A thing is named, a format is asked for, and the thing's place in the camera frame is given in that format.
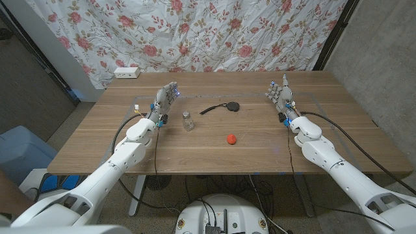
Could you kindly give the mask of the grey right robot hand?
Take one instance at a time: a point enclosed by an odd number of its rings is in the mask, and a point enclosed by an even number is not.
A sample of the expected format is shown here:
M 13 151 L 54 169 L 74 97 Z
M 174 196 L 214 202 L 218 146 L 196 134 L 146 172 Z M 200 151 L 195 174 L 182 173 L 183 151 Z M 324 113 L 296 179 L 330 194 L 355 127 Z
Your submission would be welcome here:
M 282 81 L 281 86 L 272 81 L 265 96 L 275 105 L 278 111 L 279 121 L 290 124 L 295 118 L 300 116 L 300 113 L 296 110 L 296 103 L 293 99 L 292 90 L 289 88 L 286 73 L 283 75 Z

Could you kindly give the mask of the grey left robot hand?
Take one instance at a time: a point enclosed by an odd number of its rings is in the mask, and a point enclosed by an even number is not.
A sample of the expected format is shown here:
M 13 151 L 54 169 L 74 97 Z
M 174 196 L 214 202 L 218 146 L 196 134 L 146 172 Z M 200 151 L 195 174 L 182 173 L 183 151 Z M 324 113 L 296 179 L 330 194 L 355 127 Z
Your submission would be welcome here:
M 146 118 L 157 123 L 162 115 L 168 114 L 172 103 L 178 96 L 179 91 L 177 90 L 177 82 L 174 81 L 163 86 L 157 92 L 153 101 L 153 108 L 146 115 Z

